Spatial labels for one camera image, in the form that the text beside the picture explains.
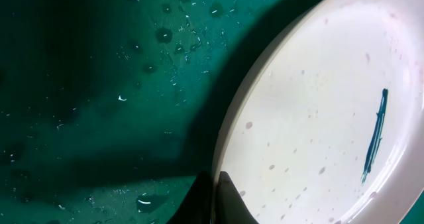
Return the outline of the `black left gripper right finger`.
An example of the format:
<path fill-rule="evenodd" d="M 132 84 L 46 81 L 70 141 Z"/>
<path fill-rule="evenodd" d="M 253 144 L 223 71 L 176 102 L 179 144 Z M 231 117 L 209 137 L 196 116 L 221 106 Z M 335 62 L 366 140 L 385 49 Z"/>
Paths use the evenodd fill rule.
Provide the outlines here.
<path fill-rule="evenodd" d="M 216 186 L 215 222 L 217 224 L 258 224 L 225 171 L 219 173 Z"/>

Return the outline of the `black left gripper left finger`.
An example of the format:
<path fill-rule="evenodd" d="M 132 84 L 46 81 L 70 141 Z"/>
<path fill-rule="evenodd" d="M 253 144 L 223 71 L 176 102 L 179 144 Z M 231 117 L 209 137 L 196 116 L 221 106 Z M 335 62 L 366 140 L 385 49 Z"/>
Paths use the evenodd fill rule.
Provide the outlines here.
<path fill-rule="evenodd" d="M 200 172 L 167 224 L 210 224 L 212 178 Z"/>

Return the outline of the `pink plastic plate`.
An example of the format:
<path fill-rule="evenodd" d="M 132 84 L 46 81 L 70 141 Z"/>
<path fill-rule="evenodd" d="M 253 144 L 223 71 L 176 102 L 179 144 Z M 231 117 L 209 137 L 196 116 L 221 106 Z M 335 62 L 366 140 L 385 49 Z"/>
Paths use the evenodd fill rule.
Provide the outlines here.
<path fill-rule="evenodd" d="M 322 0 L 238 88 L 213 171 L 258 223 L 399 223 L 423 191 L 423 0 Z"/>

